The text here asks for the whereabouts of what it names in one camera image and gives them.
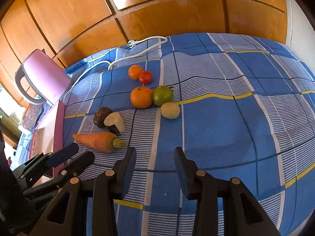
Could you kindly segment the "orange carrot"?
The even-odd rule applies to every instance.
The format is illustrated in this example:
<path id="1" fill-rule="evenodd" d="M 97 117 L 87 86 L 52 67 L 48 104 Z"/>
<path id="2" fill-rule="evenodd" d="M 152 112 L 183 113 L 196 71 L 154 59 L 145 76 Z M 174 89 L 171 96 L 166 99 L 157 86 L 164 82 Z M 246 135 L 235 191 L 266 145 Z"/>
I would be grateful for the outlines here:
<path id="1" fill-rule="evenodd" d="M 111 132 L 91 133 L 91 134 L 73 134 L 73 139 L 89 148 L 105 153 L 114 152 L 125 146 L 125 142 Z"/>

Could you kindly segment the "small far orange tangerine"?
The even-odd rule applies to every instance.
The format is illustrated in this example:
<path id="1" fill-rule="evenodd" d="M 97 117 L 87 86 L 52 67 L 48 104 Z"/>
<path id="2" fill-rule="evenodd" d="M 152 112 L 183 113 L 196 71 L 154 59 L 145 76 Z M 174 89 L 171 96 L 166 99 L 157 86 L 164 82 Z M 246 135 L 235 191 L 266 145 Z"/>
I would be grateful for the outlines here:
<path id="1" fill-rule="evenodd" d="M 128 70 L 128 76 L 132 80 L 138 80 L 140 73 L 143 71 L 140 65 L 132 65 Z"/>

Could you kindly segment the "green tomato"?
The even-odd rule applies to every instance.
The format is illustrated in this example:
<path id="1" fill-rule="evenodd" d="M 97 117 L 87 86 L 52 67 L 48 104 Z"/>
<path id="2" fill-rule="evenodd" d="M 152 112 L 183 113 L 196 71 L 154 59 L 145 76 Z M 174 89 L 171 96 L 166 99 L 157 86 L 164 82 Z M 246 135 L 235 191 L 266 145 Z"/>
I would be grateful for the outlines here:
<path id="1" fill-rule="evenodd" d="M 164 103 L 173 101 L 173 91 L 167 86 L 159 86 L 153 92 L 155 105 L 162 106 Z"/>

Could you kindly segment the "wooden wall panelling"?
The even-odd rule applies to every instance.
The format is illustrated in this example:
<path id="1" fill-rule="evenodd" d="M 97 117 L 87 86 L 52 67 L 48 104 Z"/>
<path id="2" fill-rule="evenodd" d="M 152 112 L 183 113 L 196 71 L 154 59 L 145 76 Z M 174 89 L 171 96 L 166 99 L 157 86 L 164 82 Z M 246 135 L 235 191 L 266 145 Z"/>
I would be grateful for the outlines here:
<path id="1" fill-rule="evenodd" d="M 286 0 L 8 0 L 1 8 L 1 84 L 14 85 L 21 62 L 44 50 L 59 67 L 149 36 L 245 34 L 284 43 Z"/>

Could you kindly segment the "red tomato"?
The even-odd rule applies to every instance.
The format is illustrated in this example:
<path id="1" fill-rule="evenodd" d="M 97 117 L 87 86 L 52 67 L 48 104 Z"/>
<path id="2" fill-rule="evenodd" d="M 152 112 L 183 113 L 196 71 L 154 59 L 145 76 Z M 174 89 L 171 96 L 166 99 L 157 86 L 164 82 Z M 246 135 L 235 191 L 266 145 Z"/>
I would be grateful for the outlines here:
<path id="1" fill-rule="evenodd" d="M 141 84 L 143 85 L 147 85 L 150 84 L 152 82 L 152 74 L 149 71 L 142 71 L 139 74 L 138 80 Z"/>

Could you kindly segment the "blue plaid tablecloth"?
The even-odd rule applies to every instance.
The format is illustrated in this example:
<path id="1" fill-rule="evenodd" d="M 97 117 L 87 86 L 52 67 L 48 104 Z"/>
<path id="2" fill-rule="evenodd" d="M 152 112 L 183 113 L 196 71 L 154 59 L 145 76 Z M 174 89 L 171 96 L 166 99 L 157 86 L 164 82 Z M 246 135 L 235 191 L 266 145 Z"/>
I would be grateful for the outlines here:
<path id="1" fill-rule="evenodd" d="M 152 74 L 143 85 L 128 70 Z M 88 56 L 67 68 L 63 142 L 98 133 L 101 107 L 121 114 L 121 137 L 137 151 L 129 192 L 114 205 L 119 235 L 191 235 L 196 202 L 187 200 L 173 159 L 182 147 L 200 169 L 238 177 L 282 235 L 314 211 L 314 71 L 288 47 L 247 35 L 182 34 Z M 137 109 L 130 93 L 167 86 L 176 119 L 161 107 Z"/>

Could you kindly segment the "dark round eggplant slice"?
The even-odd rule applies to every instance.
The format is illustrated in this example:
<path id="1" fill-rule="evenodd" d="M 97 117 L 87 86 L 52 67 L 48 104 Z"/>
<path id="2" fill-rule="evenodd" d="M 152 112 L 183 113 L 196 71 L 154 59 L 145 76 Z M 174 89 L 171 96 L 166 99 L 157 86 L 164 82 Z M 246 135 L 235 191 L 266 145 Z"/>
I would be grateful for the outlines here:
<path id="1" fill-rule="evenodd" d="M 111 113 L 113 113 L 113 110 L 108 107 L 99 108 L 94 114 L 94 125 L 98 128 L 105 128 L 104 120 Z"/>

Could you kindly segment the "silver ornate tissue box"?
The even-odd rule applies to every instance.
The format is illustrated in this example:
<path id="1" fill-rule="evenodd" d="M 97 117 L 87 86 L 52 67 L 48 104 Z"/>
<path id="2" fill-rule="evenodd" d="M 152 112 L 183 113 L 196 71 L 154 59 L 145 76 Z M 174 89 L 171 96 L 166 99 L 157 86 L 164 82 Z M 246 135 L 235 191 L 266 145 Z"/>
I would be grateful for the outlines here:
<path id="1" fill-rule="evenodd" d="M 34 128 L 38 117 L 43 112 L 43 105 L 27 105 L 25 112 L 22 115 L 22 119 L 19 122 L 18 129 L 24 134 L 31 134 L 31 130 Z"/>

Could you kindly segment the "pink electric kettle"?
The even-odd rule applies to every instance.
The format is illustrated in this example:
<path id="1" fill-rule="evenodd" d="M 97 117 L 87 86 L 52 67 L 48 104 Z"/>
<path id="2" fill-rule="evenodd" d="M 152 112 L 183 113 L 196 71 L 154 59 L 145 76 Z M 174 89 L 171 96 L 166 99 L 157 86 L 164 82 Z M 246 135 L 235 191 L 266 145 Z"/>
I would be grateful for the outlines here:
<path id="1" fill-rule="evenodd" d="M 21 85 L 25 78 L 39 96 L 31 97 Z M 54 105 L 71 87 L 71 78 L 53 61 L 44 50 L 35 49 L 21 63 L 14 75 L 14 83 L 21 96 L 33 105 Z"/>

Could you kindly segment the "pale yellow potato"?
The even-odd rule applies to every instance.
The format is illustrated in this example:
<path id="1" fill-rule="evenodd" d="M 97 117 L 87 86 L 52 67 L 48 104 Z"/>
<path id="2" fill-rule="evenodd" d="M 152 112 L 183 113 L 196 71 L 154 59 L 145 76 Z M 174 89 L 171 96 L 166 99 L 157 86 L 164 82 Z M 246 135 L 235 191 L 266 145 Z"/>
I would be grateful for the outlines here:
<path id="1" fill-rule="evenodd" d="M 167 119 L 176 119 L 180 114 L 179 105 L 173 102 L 166 102 L 161 106 L 161 115 Z"/>

